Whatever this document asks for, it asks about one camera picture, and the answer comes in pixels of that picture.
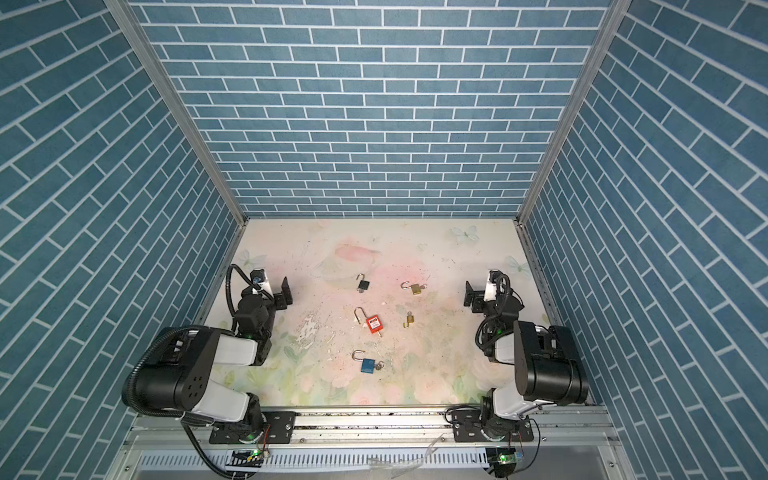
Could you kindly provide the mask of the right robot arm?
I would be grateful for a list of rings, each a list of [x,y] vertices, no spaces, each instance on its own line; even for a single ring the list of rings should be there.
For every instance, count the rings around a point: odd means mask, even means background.
[[[523,321],[525,304],[508,275],[491,270],[482,290],[466,283],[463,305],[483,316],[475,346],[490,362],[514,368],[512,383],[482,398],[480,425],[487,433],[498,436],[543,407],[587,400],[589,382],[572,332]]]

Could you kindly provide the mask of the left corner aluminium post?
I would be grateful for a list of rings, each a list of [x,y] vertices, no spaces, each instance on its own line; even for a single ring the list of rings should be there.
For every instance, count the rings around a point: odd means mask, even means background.
[[[211,178],[230,213],[240,227],[247,224],[247,215],[227,184],[210,149],[191,118],[170,76],[154,50],[147,34],[140,25],[127,1],[105,0],[107,9],[136,54],[140,64],[149,76],[153,86],[189,142],[199,163]]]

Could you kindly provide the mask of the blue padlock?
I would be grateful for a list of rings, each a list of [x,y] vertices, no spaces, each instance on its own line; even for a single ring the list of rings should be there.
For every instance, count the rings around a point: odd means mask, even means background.
[[[360,371],[366,374],[374,374],[380,371],[384,367],[383,361],[377,361],[371,358],[364,357],[364,350],[354,350],[351,354],[351,358],[360,363]]]

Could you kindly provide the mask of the aluminium rail base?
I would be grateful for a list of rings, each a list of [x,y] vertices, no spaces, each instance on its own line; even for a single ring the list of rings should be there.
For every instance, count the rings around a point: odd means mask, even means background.
[[[492,441],[466,412],[445,406],[275,407],[266,440],[214,445],[196,438],[221,468],[267,478],[479,478],[502,468],[514,479],[631,479],[630,462],[603,407],[551,407]]]

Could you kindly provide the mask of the brass padlock open shackle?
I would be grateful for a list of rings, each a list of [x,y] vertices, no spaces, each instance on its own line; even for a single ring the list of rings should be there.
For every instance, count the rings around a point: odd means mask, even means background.
[[[427,285],[405,281],[400,285],[400,288],[404,290],[409,290],[413,295],[421,295],[423,291],[427,288]]]

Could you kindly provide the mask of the right corner aluminium post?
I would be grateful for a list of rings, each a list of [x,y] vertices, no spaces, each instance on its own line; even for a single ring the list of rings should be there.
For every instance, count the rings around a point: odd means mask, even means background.
[[[630,5],[630,0],[616,0],[610,3],[598,29],[595,42],[585,58],[582,71],[574,84],[573,91],[569,95],[547,150],[542,156],[542,161],[533,176],[531,186],[524,198],[524,202],[516,219],[518,226],[523,227],[531,218],[537,199],[544,188],[549,174],[555,166],[558,155],[563,148],[565,140],[574,125],[576,117],[593,85],[599,68],[605,59],[607,51],[616,36],[618,28]]]

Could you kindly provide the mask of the small brass padlock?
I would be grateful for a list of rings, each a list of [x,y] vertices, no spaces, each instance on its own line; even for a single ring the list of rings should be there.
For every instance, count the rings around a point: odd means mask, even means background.
[[[415,322],[415,317],[412,311],[406,313],[405,321],[403,322],[404,328],[409,328]]]

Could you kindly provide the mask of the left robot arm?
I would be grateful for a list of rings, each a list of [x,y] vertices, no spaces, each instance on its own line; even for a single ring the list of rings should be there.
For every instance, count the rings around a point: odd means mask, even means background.
[[[273,290],[263,269],[225,274],[228,329],[204,325],[165,328],[140,357],[122,388],[122,401],[140,415],[177,418],[193,425],[229,425],[254,437],[265,417],[254,394],[211,379],[216,365],[261,366],[272,346],[276,313],[293,304],[283,279]]]

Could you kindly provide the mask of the black padlock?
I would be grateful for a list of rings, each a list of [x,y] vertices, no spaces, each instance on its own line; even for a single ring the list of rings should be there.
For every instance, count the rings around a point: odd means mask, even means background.
[[[359,293],[364,293],[368,290],[370,282],[365,279],[365,275],[363,273],[358,274],[356,280],[358,281],[357,291]]]

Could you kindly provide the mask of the corner aluminium post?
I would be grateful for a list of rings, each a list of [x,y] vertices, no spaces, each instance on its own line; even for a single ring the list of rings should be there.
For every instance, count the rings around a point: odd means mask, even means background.
[[[618,28],[630,5],[630,0],[616,0],[610,3],[598,29],[595,42],[585,58],[582,71],[574,84],[573,91],[569,95],[547,150],[542,156],[542,161],[533,176],[531,186],[524,198],[524,202],[516,219],[518,226],[523,227],[531,218],[537,199],[544,188],[549,174],[555,166],[558,155],[563,148],[565,140],[574,125],[576,117],[593,85],[599,68],[605,59],[607,51],[616,36]]]
[[[107,9],[136,54],[140,64],[149,76],[153,86],[189,142],[199,163],[211,178],[230,213],[240,227],[247,224],[247,215],[227,184],[210,149],[191,118],[170,76],[154,50],[147,34],[140,25],[127,1],[105,0]]]

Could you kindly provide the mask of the red safety padlock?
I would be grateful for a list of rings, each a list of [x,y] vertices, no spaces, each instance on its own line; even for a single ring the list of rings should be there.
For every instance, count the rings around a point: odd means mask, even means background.
[[[367,315],[362,307],[356,307],[353,311],[358,324],[365,324],[371,334],[382,335],[383,323],[378,315]]]

